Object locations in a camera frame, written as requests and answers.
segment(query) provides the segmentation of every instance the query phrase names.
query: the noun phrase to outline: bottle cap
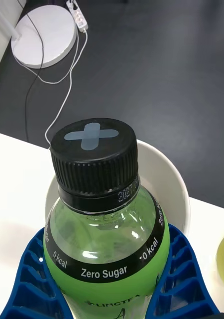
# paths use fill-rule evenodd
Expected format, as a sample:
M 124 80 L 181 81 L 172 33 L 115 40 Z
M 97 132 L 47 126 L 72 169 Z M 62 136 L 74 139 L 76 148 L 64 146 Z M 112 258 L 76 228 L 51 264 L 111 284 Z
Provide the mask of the bottle cap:
M 72 123 L 56 133 L 50 150 L 59 195 L 76 211 L 115 209 L 138 190 L 136 136 L 124 122 L 95 118 Z

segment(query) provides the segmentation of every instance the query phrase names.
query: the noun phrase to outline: power strip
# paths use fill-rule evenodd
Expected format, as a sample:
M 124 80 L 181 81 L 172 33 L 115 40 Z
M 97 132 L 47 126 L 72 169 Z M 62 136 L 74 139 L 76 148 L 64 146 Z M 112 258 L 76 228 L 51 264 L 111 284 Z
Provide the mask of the power strip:
M 80 7 L 78 6 L 76 0 L 72 0 L 72 1 L 68 0 L 66 2 L 66 5 L 70 13 L 72 14 L 72 17 L 74 18 L 79 31 L 84 32 L 84 30 L 87 30 L 88 29 L 87 21 L 83 13 L 81 12 Z

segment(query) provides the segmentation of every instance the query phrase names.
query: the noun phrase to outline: dark grey floor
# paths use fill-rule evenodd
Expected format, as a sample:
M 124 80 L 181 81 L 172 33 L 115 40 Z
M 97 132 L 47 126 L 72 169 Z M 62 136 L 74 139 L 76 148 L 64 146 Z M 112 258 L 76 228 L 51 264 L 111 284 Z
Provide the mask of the dark grey floor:
M 78 2 L 89 42 L 49 137 L 83 118 L 126 121 L 175 164 L 190 196 L 224 207 L 224 0 Z M 42 77 L 60 79 L 72 57 Z M 0 65 L 1 133 L 25 140 L 24 99 L 32 80 L 9 48 Z M 36 82 L 28 105 L 31 143 L 47 146 L 44 132 L 68 87 L 68 79 L 58 86 Z

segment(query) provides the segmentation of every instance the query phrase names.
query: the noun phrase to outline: grey cross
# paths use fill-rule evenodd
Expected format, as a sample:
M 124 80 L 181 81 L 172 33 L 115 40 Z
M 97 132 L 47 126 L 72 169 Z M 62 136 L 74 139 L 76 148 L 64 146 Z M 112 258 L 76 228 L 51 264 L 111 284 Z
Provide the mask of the grey cross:
M 81 148 L 85 151 L 91 151 L 99 145 L 99 139 L 114 138 L 115 136 L 118 136 L 118 131 L 101 130 L 99 123 L 89 123 L 85 125 L 83 131 L 68 133 L 64 138 L 67 141 L 82 140 Z

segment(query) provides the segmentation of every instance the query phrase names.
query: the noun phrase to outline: green drink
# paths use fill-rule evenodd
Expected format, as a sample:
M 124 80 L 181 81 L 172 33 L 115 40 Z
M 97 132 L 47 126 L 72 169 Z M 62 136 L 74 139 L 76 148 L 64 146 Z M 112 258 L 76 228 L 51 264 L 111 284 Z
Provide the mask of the green drink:
M 69 125 L 52 140 L 60 199 L 45 259 L 77 319 L 143 319 L 169 251 L 166 217 L 140 185 L 136 136 L 111 119 Z

